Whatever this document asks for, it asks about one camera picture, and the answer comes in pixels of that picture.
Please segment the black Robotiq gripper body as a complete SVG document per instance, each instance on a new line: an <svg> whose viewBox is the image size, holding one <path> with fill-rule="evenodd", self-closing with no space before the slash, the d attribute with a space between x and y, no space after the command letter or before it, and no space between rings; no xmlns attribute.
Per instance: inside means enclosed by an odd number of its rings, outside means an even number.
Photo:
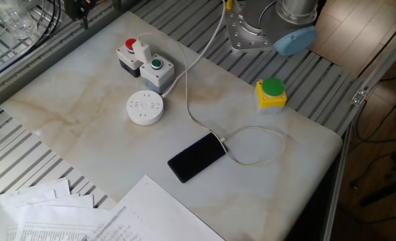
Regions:
<svg viewBox="0 0 396 241"><path fill-rule="evenodd" d="M70 19L82 19L88 16L96 6L96 0L65 0L64 9Z"/></svg>

